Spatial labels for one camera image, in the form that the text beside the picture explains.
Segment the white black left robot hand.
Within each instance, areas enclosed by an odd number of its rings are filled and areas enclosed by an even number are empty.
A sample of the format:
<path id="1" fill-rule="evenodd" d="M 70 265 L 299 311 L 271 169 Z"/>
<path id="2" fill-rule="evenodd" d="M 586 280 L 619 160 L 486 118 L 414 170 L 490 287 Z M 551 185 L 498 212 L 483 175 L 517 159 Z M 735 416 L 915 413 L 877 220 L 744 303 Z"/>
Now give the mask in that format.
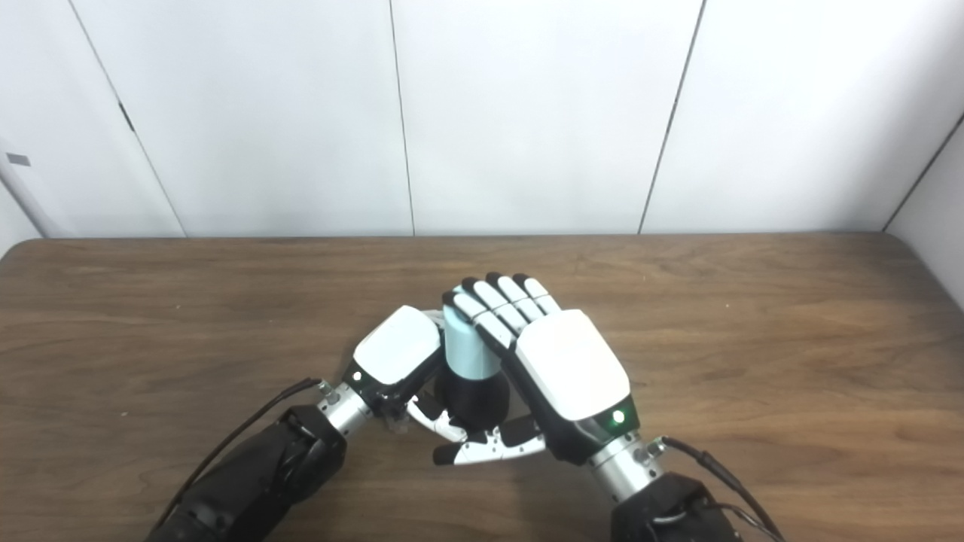
<path id="1" fill-rule="evenodd" d="M 342 383 L 319 406 L 342 436 L 368 419 L 382 418 L 398 430 L 409 421 L 419 422 L 462 443 L 468 429 L 457 425 L 453 399 L 423 389 L 437 375 L 475 382 L 495 373 L 479 337 L 452 309 L 400 306 L 355 347 Z"/>

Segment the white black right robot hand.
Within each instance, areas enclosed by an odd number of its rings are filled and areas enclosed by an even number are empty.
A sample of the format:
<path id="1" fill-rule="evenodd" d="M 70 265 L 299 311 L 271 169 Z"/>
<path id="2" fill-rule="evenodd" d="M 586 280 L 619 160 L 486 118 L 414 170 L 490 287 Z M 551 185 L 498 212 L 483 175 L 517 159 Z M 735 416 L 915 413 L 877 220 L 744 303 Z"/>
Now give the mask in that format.
<path id="1" fill-rule="evenodd" d="M 575 466 L 610 443 L 630 442 L 640 421 L 629 375 L 595 324 L 564 309 L 537 278 L 468 277 L 445 292 L 444 308 L 473 329 L 502 363 L 525 416 L 438 447 L 437 465 L 465 465 L 544 452 Z"/>

